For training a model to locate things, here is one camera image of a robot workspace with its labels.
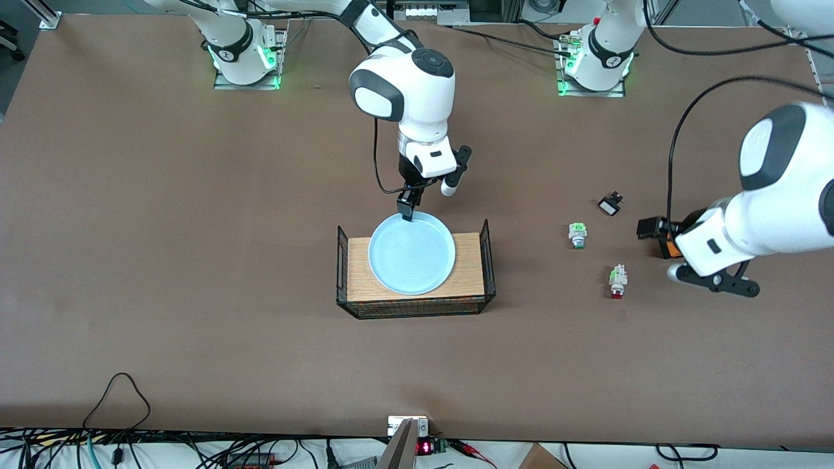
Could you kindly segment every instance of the brown table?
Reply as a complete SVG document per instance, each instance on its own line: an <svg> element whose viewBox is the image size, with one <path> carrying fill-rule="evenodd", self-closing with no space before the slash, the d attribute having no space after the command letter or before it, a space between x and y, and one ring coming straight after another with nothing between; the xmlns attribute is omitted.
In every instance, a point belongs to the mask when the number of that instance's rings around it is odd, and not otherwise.
<svg viewBox="0 0 834 469"><path fill-rule="evenodd" d="M380 435L389 414L425 413L467 438L834 442L834 252L755 260L749 300L671 283L634 236L664 209L690 100L742 73L812 84L799 48L688 58L644 35L628 98L567 98L552 57L410 26L458 73L450 136L474 149L470 171L422 208L454 232L489 219L498 296L483 315L359 321L334 303L336 226L367 236L394 212L348 97L364 53L338 24L294 45L280 91L244 93L211 89L187 18L70 15L40 35L0 126L0 425L80 426L128 371L151 428ZM744 133L798 98L762 84L707 98L678 143L675 215L736 193ZM388 186L395 138L382 124ZM595 207L612 190L614 218ZM618 263L621 301L605 282ZM141 413L120 382L91 425Z"/></svg>

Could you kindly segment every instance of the robotic arm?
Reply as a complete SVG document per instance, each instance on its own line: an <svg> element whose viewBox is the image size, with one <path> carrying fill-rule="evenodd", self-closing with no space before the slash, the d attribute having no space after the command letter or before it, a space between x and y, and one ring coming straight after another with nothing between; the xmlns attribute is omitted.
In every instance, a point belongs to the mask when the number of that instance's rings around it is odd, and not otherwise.
<svg viewBox="0 0 834 469"><path fill-rule="evenodd" d="M747 132L739 175L742 192L668 225L686 260L670 267L672 280L755 296L758 285L742 277L747 261L834 247L834 112L829 108L791 103L771 111ZM735 264L741 271L727 274Z"/></svg>
<svg viewBox="0 0 834 469"><path fill-rule="evenodd" d="M207 11L180 0L145 0L163 10L188 14L205 36L215 66L232 83L250 84L276 67L271 26L243 18L234 0L203 0ZM281 12L326 13L350 28L371 54L350 74L356 106L377 119L399 123L399 172L405 186L398 211L411 221L423 190L440 181L451 196L467 169L471 149L453 151L447 119L455 97L455 69L442 53L394 24L369 0L266 0Z"/></svg>
<svg viewBox="0 0 834 469"><path fill-rule="evenodd" d="M586 24L571 33L571 60L565 74L592 91L614 88L634 58L634 46L646 20L641 0L605 0L605 11L596 24Z"/></svg>

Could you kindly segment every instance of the wooden board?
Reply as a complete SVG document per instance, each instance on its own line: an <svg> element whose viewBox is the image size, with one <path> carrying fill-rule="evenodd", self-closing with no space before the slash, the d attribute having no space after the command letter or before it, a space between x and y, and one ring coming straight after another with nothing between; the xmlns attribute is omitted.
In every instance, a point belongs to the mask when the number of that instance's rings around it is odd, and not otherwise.
<svg viewBox="0 0 834 469"><path fill-rule="evenodd" d="M455 266L449 278L423 295L401 295L385 288L368 263L370 238L348 240L348 301L417 300L484 294L484 269L480 262L477 233L455 233Z"/></svg>

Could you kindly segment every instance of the black wire mesh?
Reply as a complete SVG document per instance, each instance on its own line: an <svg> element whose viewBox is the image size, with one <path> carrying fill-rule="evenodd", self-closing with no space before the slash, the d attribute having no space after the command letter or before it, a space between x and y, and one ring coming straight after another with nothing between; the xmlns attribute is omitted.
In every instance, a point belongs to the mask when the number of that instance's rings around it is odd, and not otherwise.
<svg viewBox="0 0 834 469"><path fill-rule="evenodd" d="M339 227L336 253L336 304L357 319L403 318L440 315L477 315L495 298L490 227L480 231L480 261L484 294L415 300L348 301L348 236Z"/></svg>

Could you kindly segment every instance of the light blue plate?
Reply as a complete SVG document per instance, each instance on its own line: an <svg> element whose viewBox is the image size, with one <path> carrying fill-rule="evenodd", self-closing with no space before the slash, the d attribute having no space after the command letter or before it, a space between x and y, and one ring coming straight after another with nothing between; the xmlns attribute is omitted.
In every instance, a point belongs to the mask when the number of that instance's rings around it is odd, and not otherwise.
<svg viewBox="0 0 834 469"><path fill-rule="evenodd" d="M455 240L446 225L429 214L414 212L413 221L395 214L376 227L368 261L376 279L389 290L422 295L452 273Z"/></svg>

